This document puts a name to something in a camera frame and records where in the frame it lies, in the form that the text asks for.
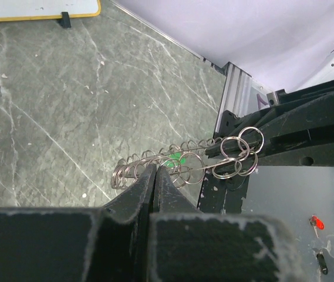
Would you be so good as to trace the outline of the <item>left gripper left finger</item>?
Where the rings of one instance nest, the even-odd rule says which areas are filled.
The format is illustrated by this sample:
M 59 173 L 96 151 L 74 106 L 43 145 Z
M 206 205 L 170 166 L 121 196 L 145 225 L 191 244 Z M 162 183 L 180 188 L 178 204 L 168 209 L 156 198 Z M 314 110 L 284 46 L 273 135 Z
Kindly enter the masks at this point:
M 144 281 L 156 174 L 101 207 L 0 207 L 0 281 Z

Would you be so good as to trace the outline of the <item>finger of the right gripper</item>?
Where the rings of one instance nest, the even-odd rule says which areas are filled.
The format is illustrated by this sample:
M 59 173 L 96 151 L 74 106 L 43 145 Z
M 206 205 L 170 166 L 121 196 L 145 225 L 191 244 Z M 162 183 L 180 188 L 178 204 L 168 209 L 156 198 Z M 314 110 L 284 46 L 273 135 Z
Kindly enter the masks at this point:
M 334 167 L 334 140 L 272 138 L 257 155 L 258 166 Z
M 302 105 L 289 103 L 253 113 L 253 125 L 265 138 L 287 140 L 334 140 L 334 91 Z

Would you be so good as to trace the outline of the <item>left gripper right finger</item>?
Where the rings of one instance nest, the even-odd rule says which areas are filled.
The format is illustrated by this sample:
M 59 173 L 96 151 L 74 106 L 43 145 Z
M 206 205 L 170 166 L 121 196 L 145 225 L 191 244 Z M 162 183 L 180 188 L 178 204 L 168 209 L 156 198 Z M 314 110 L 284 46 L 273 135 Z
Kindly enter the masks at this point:
M 202 213 L 174 187 L 164 167 L 155 186 L 150 281 L 301 281 L 301 257 L 280 220 Z

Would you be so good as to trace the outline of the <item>green tagged key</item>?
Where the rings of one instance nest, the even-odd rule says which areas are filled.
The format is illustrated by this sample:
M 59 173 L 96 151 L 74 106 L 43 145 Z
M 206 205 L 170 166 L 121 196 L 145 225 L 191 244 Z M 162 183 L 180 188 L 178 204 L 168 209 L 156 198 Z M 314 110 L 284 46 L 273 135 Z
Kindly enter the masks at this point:
M 177 167 L 179 164 L 183 165 L 186 163 L 186 158 L 182 157 L 181 152 L 172 153 L 168 155 L 167 160 L 163 163 L 163 165 L 174 168 Z

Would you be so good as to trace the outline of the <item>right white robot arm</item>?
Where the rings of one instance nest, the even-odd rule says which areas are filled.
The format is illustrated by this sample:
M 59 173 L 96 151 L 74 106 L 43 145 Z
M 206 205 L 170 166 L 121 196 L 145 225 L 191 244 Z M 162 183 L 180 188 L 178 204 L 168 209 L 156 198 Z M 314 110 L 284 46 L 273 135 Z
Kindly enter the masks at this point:
M 247 176 L 258 166 L 334 167 L 334 50 L 294 92 L 268 93 L 266 105 L 235 115 L 249 98 L 251 77 L 228 63 L 214 133 L 205 154 L 219 179 Z

